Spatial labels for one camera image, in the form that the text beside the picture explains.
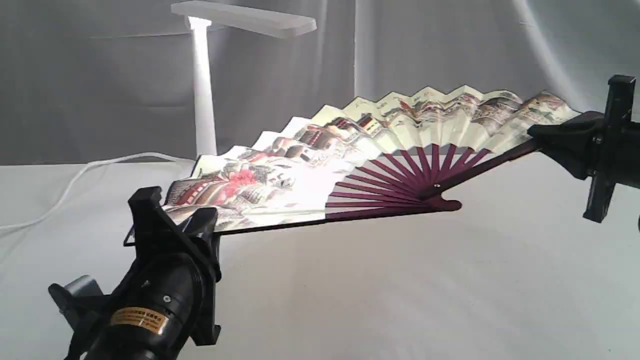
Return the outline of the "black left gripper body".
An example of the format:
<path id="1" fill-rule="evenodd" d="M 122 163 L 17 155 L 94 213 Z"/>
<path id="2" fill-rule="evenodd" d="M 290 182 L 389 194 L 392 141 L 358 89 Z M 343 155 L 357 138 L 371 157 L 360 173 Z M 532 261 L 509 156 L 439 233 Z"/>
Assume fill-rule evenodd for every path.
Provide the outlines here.
<path id="1" fill-rule="evenodd" d="M 217 284 L 202 240 L 189 238 L 160 205 L 162 189 L 129 199 L 135 259 L 110 293 L 100 321 L 78 329 L 68 360 L 176 360 L 188 340 L 215 346 Z"/>

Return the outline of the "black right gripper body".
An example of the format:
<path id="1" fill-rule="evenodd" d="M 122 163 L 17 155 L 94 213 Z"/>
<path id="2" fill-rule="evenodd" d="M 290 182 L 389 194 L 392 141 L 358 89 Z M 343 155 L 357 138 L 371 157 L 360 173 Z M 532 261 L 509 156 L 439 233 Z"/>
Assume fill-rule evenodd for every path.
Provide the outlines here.
<path id="1" fill-rule="evenodd" d="M 594 163 L 583 218 L 602 223 L 617 185 L 639 189 L 639 123 L 633 121 L 636 78 L 614 75 L 608 80 L 604 116 L 592 139 Z"/>

